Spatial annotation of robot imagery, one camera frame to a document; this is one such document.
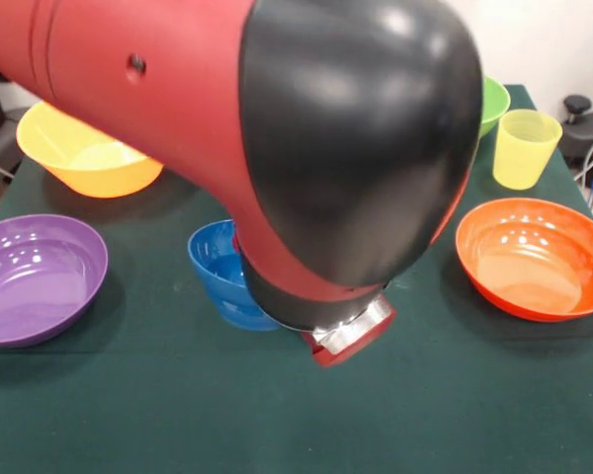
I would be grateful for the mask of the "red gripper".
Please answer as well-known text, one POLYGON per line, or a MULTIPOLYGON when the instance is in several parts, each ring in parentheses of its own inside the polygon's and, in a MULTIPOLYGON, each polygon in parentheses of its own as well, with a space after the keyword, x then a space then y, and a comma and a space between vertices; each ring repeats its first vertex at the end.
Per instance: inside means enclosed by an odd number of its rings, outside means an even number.
POLYGON ((302 333, 301 336, 305 343, 311 350, 312 357, 322 367, 331 367, 347 361, 358 352, 368 347, 372 342, 377 340, 382 334, 386 332, 391 323, 396 317, 396 311, 392 310, 382 322, 379 322, 375 327, 362 336, 357 342, 352 343, 342 352, 335 355, 330 350, 317 343, 314 338, 308 333, 302 333))

